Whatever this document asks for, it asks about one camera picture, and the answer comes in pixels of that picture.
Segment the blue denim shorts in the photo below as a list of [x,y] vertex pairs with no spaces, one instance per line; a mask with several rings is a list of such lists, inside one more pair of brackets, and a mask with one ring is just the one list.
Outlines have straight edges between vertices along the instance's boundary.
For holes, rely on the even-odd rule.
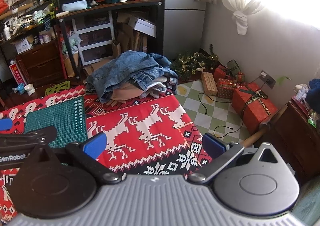
[[106,103],[112,98],[113,91],[125,83],[145,92],[158,78],[164,78],[164,83],[169,84],[171,91],[176,93],[178,75],[170,65],[165,56],[129,50],[89,75],[86,92],[96,93],[99,100]]

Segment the green cutting mat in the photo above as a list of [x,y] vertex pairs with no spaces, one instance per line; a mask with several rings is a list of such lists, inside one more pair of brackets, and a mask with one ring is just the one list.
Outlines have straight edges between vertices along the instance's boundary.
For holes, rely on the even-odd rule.
[[57,130],[56,140],[49,145],[52,148],[65,147],[77,141],[88,140],[84,97],[77,97],[27,115],[24,132],[31,132],[47,126]]

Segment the blue ceramic pet bowl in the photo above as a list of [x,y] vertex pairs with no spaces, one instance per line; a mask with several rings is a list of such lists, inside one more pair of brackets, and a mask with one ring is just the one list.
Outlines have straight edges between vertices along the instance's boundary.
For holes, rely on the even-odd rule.
[[16,88],[12,89],[14,93],[19,93],[20,95],[23,95],[25,93],[24,84],[20,83]]

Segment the red sign board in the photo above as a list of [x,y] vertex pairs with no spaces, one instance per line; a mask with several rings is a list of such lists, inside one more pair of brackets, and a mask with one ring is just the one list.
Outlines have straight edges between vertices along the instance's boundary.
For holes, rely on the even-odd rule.
[[27,85],[27,81],[25,80],[22,71],[18,67],[17,63],[13,63],[9,65],[9,70],[11,71],[12,76],[14,77],[17,84]]

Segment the green plastic stool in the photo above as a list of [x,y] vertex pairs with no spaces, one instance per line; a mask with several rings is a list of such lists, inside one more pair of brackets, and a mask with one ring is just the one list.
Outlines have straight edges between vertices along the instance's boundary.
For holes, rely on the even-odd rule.
[[63,90],[68,90],[70,88],[70,81],[66,80],[62,83],[53,85],[45,90],[45,96],[51,95],[53,93],[57,93]]

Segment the large red gift box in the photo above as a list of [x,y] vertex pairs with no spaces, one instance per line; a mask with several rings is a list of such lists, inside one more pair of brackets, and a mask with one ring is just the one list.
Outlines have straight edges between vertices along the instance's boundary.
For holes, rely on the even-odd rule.
[[278,110],[268,99],[268,95],[255,82],[234,90],[232,107],[250,134],[256,133],[260,124],[272,118]]

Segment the small red gift box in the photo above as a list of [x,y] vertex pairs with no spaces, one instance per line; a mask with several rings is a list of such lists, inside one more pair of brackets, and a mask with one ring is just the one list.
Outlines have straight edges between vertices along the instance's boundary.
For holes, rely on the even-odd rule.
[[217,96],[224,99],[232,99],[236,82],[234,80],[222,79],[217,80]]

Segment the brown wrapped gift box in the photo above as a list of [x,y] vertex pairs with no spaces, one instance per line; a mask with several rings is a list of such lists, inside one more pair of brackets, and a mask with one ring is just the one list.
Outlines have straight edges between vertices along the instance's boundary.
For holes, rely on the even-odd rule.
[[217,96],[218,90],[213,74],[210,72],[203,72],[201,74],[204,93],[209,96]]

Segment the dark wooden drawer cabinet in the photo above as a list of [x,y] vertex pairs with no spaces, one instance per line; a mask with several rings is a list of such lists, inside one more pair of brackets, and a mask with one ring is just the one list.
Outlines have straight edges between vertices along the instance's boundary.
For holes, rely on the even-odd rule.
[[34,45],[18,54],[16,61],[29,84],[36,88],[63,82],[65,68],[56,39],[49,43]]

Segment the dark wooden side table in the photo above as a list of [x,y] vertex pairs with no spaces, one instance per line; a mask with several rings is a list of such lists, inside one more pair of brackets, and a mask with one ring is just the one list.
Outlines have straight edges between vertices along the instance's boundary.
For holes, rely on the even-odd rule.
[[271,143],[291,165],[300,185],[319,176],[319,134],[292,99],[261,140]]

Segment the small christmas tree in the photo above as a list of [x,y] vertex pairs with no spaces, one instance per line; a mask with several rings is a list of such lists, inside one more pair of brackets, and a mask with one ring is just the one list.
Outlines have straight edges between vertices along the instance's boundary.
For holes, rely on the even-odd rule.
[[213,73],[219,65],[219,57],[209,45],[209,52],[199,49],[198,52],[182,52],[172,62],[170,68],[175,71],[181,81],[187,81],[202,72]]

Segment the white plastic drawer unit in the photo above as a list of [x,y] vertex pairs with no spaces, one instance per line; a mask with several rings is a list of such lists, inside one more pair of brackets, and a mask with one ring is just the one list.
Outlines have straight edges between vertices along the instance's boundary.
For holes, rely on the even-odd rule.
[[78,50],[84,66],[113,57],[114,26],[110,11],[72,19],[73,31],[81,39]]

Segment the black shelf desk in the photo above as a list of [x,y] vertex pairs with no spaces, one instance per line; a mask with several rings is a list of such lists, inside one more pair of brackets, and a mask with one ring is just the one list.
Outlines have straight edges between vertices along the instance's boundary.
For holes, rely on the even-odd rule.
[[161,0],[136,0],[136,1],[127,1],[127,2],[117,2],[112,4],[99,5],[92,8],[87,8],[85,10],[75,11],[63,16],[56,15],[56,22],[59,24],[63,39],[66,45],[67,53],[71,61],[72,69],[75,74],[75,78],[80,80],[80,70],[83,66],[83,63],[79,59],[78,62],[75,62],[71,45],[69,43],[69,38],[67,35],[66,22],[73,20],[75,18],[83,17],[90,14],[97,13],[109,13],[112,16],[112,20],[116,19],[116,12],[119,10],[134,8],[147,8],[147,13],[153,17],[156,25],[156,37],[153,39],[152,49],[155,53],[163,54],[163,41],[164,41],[164,4]]

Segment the cardboard boxes stack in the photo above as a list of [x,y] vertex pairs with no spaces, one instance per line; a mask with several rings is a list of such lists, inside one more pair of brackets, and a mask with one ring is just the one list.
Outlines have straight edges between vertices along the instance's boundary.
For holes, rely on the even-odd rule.
[[154,23],[125,12],[118,12],[115,31],[112,41],[114,58],[128,50],[147,53],[148,39],[156,37]]

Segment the light blue cloth roll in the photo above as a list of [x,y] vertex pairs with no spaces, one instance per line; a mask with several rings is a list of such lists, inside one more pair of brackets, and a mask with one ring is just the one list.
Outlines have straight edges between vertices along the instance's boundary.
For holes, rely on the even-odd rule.
[[63,12],[65,11],[74,12],[74,11],[85,10],[87,7],[88,7],[87,1],[79,0],[73,3],[63,4],[61,7],[61,10]]

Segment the grey refrigerator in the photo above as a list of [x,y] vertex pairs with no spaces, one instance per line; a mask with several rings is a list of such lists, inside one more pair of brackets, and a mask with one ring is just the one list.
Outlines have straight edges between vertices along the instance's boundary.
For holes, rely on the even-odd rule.
[[206,4],[197,0],[161,0],[161,53],[175,59],[200,48]]

